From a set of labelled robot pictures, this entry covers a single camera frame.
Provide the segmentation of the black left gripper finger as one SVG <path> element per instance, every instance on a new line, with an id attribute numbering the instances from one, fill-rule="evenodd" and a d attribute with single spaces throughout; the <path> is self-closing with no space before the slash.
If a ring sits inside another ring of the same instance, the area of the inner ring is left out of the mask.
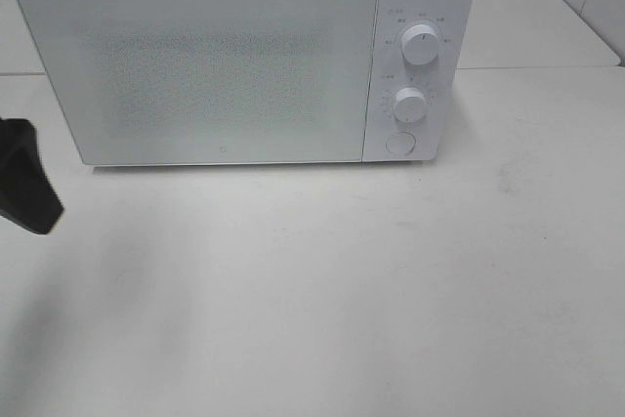
<path id="1" fill-rule="evenodd" d="M 46 235 L 64 212 L 43 168 L 37 132 L 27 119 L 1 120 L 1 216 Z"/>

